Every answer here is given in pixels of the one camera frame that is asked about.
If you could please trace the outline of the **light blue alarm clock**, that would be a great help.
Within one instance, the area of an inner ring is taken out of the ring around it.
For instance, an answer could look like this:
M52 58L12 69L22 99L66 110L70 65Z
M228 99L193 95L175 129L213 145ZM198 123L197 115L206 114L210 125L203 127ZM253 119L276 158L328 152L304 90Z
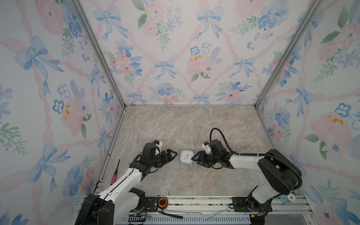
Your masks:
M194 157L195 153L192 150L182 150L180 153L180 163L183 165L193 165L194 161L192 158Z

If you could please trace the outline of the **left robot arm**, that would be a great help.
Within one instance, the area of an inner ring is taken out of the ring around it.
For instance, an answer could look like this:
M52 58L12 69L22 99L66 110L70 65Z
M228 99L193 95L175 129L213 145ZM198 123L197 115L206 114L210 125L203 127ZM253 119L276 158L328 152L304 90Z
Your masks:
M173 161L177 152L161 150L162 142L146 143L127 171L98 195L90 194L81 206L76 225L115 225L129 212L145 210L145 192L135 188L152 169Z

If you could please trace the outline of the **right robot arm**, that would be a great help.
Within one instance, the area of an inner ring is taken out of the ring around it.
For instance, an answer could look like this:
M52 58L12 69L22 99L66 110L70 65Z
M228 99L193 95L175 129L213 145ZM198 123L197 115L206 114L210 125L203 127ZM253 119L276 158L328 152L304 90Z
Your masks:
M205 142L202 151L196 153L191 160L206 168L214 169L219 164L220 169L252 169L262 172L266 181L257 185L241 204L251 212L266 214L274 198L288 195L303 184L300 169L275 149L266 153L238 153L226 150L221 141L215 139Z

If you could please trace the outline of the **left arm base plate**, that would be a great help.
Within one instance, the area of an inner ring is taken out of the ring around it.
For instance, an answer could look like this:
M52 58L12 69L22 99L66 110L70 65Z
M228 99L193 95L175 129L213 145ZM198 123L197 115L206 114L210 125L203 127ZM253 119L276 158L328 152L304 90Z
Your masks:
M138 205L135 209L126 212L125 214L140 214L145 212L157 212L159 207L160 196L145 196L139 198Z

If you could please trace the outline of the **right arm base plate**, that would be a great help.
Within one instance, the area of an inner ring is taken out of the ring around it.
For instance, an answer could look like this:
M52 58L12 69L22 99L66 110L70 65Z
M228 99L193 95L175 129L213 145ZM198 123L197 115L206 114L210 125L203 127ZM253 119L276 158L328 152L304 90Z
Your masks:
M271 198L265 203L259 203L253 198L232 197L232 203L229 204L229 207L235 212L253 212L255 214L261 214L272 211L272 201L273 199Z

